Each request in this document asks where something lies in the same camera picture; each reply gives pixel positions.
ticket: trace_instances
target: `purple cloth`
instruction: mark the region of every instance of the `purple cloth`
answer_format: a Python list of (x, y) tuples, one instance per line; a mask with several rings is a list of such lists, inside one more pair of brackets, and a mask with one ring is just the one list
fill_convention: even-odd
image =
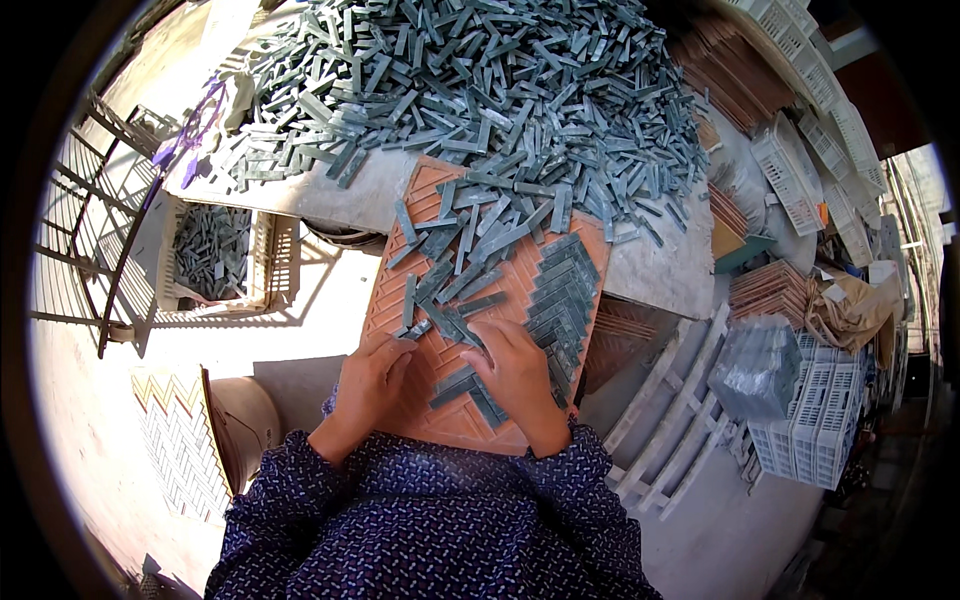
[(206, 598), (660, 598), (592, 429), (535, 459), (374, 432), (343, 471), (303, 431), (227, 510)]

